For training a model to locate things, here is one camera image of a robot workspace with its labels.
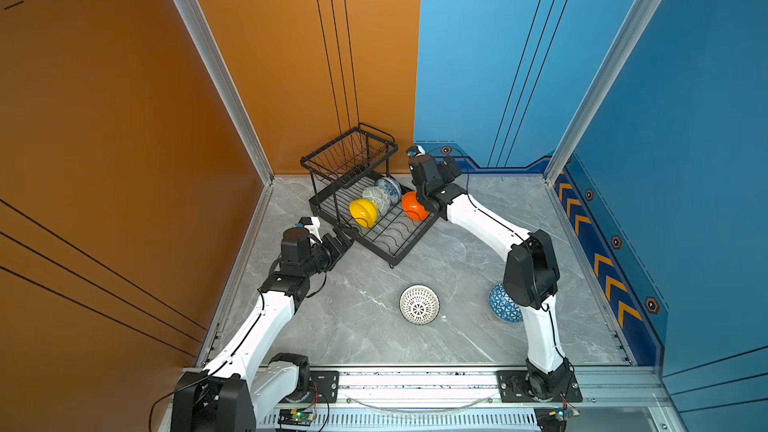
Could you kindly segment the green patterned white bowl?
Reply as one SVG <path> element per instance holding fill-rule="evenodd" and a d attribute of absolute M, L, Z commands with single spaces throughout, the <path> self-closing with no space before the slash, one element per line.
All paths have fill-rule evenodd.
<path fill-rule="evenodd" d="M 391 207 L 388 193 L 375 185 L 365 187 L 362 191 L 362 198 L 375 205 L 379 217 L 386 215 Z"/>

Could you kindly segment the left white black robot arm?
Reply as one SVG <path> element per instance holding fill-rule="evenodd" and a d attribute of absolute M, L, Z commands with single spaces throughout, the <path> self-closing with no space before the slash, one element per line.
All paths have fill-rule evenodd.
<path fill-rule="evenodd" d="M 284 398 L 310 393 L 305 355 L 279 353 L 259 369 L 280 331 L 304 300 L 311 278 L 327 274 L 354 244 L 356 230 L 318 235 L 319 219 L 303 217 L 283 232 L 280 253 L 257 289 L 258 304 L 224 348 L 199 372 L 185 372 L 171 393 L 172 431 L 255 431 Z"/>

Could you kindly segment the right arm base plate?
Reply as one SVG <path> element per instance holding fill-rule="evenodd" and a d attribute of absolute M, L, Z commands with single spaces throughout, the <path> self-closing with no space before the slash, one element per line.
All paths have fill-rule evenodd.
<path fill-rule="evenodd" d="M 503 403 L 581 403 L 583 395 L 575 373 L 568 367 L 550 373 L 523 370 L 496 372 Z"/>

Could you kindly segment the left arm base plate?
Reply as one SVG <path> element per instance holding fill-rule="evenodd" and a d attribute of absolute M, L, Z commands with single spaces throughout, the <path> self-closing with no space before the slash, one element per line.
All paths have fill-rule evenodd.
<path fill-rule="evenodd" d="M 309 404 L 315 400 L 315 397 L 320 399 L 321 404 L 325 402 L 334 404 L 338 397 L 339 379 L 338 370 L 312 369 L 309 374 L 308 385 L 282 398 L 279 404 Z"/>

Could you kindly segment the yellow plastic bowl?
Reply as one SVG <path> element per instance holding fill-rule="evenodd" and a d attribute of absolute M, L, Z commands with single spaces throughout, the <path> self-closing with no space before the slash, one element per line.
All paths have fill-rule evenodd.
<path fill-rule="evenodd" d="M 378 209 L 368 199 L 356 199 L 349 204 L 349 212 L 354 221 L 365 229 L 371 229 L 378 221 Z"/>

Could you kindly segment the orange plastic bowl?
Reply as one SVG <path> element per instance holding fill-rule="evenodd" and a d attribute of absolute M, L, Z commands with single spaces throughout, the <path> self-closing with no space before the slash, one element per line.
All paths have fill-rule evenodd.
<path fill-rule="evenodd" d="M 417 193 L 415 191 L 410 191 L 403 195 L 401 207 L 406 216 L 413 221 L 423 222 L 429 217 L 429 212 L 418 201 Z"/>

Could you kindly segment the dark blue geometric bowl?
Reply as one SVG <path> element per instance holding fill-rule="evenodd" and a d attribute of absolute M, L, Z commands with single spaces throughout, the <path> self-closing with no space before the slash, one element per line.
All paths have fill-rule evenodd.
<path fill-rule="evenodd" d="M 500 320 L 508 323 L 523 321 L 520 306 L 511 299 L 501 283 L 490 289 L 488 303 L 492 313 Z"/>

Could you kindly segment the white red-dotted bowl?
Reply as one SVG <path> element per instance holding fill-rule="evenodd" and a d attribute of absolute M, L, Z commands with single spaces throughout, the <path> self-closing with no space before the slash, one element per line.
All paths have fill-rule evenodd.
<path fill-rule="evenodd" d="M 417 284 L 402 292 L 399 309 L 401 315 L 411 324 L 427 325 L 437 318 L 440 302 L 433 289 Z"/>

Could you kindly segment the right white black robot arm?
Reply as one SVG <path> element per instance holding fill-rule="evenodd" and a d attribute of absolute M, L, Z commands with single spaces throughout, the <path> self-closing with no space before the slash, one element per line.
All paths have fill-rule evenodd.
<path fill-rule="evenodd" d="M 437 160 L 416 145 L 407 154 L 418 203 L 505 261 L 502 285 L 521 310 L 528 343 L 524 393 L 538 401 L 565 400 L 576 377 L 556 320 L 560 270 L 550 235 L 516 226 L 483 206 L 457 183 L 462 171 L 452 156 Z"/>

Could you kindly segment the blue floral white bowl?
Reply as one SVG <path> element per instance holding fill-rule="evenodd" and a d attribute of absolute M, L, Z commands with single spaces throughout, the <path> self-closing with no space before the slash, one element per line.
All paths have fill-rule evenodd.
<path fill-rule="evenodd" d="M 387 194 L 392 206 L 400 203 L 402 199 L 402 189 L 397 180 L 392 177 L 382 176 L 375 181 L 375 186 Z"/>

